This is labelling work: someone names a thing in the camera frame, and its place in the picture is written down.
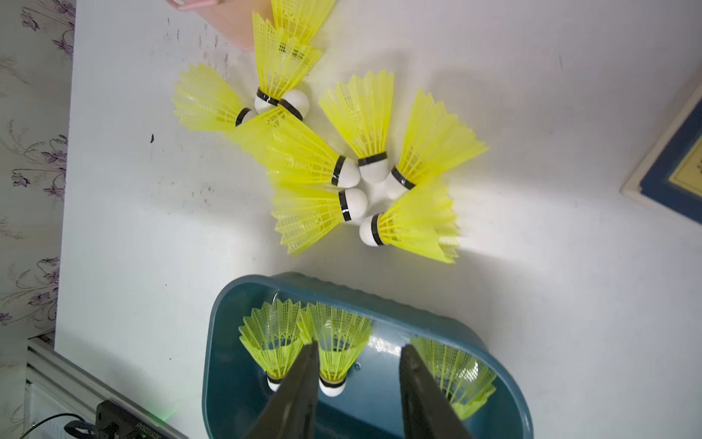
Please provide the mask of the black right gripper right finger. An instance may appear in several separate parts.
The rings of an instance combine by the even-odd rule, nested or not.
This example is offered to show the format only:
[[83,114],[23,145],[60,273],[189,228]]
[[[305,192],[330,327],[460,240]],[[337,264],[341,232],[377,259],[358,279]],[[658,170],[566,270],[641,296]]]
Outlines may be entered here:
[[406,438],[473,438],[413,345],[402,348],[399,371]]

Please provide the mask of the yellow shuttlecock one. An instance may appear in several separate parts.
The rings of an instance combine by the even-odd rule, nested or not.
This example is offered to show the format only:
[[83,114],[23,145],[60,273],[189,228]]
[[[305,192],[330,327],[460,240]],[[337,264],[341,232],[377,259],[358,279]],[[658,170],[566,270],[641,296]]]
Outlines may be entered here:
[[335,4],[335,0],[272,0],[275,36],[309,45]]

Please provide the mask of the teal plastic storage box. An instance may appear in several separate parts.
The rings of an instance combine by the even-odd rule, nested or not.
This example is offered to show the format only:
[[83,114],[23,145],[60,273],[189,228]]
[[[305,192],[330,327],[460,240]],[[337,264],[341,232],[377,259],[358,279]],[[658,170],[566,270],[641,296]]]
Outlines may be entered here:
[[211,438],[243,438],[272,399],[265,372],[239,340],[244,318],[274,300],[326,303],[370,318],[369,343],[340,395],[318,395],[317,438],[402,438],[400,353],[412,338],[461,349],[495,373],[495,393],[464,421],[475,438],[531,438],[534,426],[517,382],[462,322],[294,272],[247,275],[230,282],[212,307],[202,413]]

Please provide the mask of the yellow shuttlecock three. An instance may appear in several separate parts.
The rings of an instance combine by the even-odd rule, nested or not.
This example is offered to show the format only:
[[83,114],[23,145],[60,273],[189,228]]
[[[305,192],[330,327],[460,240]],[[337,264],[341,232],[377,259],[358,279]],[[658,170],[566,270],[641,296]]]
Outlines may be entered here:
[[354,188],[358,164],[336,152],[305,124],[305,97],[289,91],[274,108],[225,132],[226,137],[264,166],[274,183]]

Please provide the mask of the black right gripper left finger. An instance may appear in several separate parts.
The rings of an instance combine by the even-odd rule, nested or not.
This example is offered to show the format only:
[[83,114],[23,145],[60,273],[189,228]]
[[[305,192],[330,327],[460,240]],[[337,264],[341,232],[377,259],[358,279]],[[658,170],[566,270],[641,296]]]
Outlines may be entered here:
[[314,438],[319,347],[305,345],[245,438]]

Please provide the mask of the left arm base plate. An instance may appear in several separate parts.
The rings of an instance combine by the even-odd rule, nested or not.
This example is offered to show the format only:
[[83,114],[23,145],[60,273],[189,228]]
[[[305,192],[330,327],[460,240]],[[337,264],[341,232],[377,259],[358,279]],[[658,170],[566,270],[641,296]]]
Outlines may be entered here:
[[161,424],[153,416],[133,413],[120,404],[104,401],[97,406],[95,420],[70,421],[64,425],[69,438],[80,439],[176,439],[186,438]]

